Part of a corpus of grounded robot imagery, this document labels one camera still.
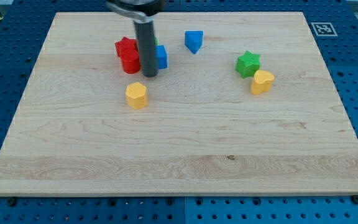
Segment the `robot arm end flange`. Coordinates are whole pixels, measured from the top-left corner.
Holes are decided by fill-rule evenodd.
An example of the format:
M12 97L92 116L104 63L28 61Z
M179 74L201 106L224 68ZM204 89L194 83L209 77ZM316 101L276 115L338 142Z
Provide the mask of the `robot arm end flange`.
M166 0L106 0L108 9L137 23L148 23L162 12Z

